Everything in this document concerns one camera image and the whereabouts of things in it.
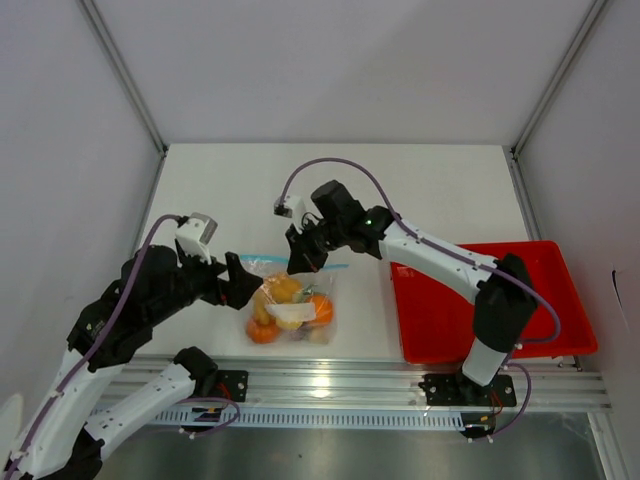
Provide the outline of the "yellow toy ginger root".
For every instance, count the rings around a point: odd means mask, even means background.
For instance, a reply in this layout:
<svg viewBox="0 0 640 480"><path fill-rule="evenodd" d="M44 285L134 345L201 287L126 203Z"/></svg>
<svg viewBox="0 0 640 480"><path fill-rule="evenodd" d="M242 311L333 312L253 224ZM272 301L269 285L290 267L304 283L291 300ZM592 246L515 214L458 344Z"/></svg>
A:
<svg viewBox="0 0 640 480"><path fill-rule="evenodd" d="M269 325L274 317L266 306L292 303L303 290L302 283L285 272L278 272L264 278L263 284L253 295L253 319L259 325Z"/></svg>

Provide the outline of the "orange toy pumpkin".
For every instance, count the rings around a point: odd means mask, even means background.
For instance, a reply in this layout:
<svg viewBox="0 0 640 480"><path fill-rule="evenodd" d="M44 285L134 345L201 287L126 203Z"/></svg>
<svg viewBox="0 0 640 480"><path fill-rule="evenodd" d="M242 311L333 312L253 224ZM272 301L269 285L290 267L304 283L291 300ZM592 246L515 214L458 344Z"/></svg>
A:
<svg viewBox="0 0 640 480"><path fill-rule="evenodd" d="M254 318L249 319L245 331L248 338L255 344L273 343L280 335L280 329L275 323L263 325Z"/></svg>

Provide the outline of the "clear zip top bag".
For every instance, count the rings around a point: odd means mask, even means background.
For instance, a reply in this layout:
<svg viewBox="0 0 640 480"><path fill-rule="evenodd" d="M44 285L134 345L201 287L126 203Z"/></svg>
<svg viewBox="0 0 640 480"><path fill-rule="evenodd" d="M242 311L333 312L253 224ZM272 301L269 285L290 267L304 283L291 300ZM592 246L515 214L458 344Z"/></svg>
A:
<svg viewBox="0 0 640 480"><path fill-rule="evenodd" d="M264 278L278 273L285 272L288 260L284 257L273 255L242 255L240 261L243 267L250 273ZM327 345L331 342L337 325L337 284L338 277L342 272L349 268L347 264L328 264L315 273L288 274L289 276L299 280L303 287L308 284L316 284L316 294L327 295L334 306L334 318L330 325L326 327L309 327L306 322L315 317L314 306L308 302L294 304L271 304L267 305L267 311L274 317L276 324L277 317L299 316L305 320L305 323L295 331L284 331L280 329L278 339L269 344L287 343L287 342L308 342L315 345ZM253 297L250 302L250 316L247 320L253 318Z"/></svg>

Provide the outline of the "toy orange fruit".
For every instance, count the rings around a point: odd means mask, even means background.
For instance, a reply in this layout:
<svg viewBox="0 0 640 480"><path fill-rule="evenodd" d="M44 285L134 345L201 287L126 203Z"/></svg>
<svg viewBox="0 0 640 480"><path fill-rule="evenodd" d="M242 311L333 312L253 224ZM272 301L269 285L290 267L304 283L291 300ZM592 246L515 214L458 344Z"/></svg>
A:
<svg viewBox="0 0 640 480"><path fill-rule="evenodd" d="M309 327L326 327L334 318L334 306L327 295L315 294L309 298L309 303L314 306L315 317L306 322Z"/></svg>

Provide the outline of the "white toy eggplant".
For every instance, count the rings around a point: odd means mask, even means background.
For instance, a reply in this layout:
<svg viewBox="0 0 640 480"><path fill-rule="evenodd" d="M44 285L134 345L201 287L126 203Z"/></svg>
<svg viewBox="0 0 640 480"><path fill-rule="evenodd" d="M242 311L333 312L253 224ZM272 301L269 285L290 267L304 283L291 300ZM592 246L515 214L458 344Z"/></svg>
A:
<svg viewBox="0 0 640 480"><path fill-rule="evenodd" d="M292 294L291 301L294 304L306 303L309 299L316 294L317 285L316 284L308 284L301 289L298 289Z"/></svg>

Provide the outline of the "yellow toy pepper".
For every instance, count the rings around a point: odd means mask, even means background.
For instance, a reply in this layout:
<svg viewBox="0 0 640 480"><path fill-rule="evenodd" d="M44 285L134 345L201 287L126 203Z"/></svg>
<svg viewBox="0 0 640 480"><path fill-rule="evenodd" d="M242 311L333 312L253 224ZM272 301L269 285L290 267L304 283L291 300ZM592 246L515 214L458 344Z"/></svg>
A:
<svg viewBox="0 0 640 480"><path fill-rule="evenodd" d="M277 317L276 325L284 331L295 331L299 329L305 320L299 316L285 316L285 317Z"/></svg>

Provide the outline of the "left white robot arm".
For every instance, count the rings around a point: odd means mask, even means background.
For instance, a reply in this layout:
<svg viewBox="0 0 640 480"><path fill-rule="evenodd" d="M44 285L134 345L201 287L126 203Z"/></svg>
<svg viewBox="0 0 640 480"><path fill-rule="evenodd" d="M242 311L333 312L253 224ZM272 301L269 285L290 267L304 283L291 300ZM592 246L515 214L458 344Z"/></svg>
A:
<svg viewBox="0 0 640 480"><path fill-rule="evenodd" d="M202 300L240 310L262 286L239 257L224 262L181 247L145 245L101 297L85 307L47 397L8 451L8 479L92 479L130 436L167 408L224 395L219 367L199 348L180 350L136 392L100 414L106 388L152 338L155 327Z"/></svg>

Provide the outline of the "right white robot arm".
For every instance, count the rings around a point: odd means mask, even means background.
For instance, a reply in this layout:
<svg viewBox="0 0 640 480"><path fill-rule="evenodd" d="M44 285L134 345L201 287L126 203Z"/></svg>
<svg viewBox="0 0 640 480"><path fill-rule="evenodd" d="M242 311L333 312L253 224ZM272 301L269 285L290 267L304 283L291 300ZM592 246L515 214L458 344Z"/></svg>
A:
<svg viewBox="0 0 640 480"><path fill-rule="evenodd" d="M311 200L319 212L311 218L299 197L281 195L274 205L276 215L291 221L285 233L288 273L317 272L330 252L347 247L411 267L454 291L473 307L474 334L456 389L472 404L489 396L538 307L523 260L514 254L481 255L427 235L402 223L388 206L366 209L336 180L317 188Z"/></svg>

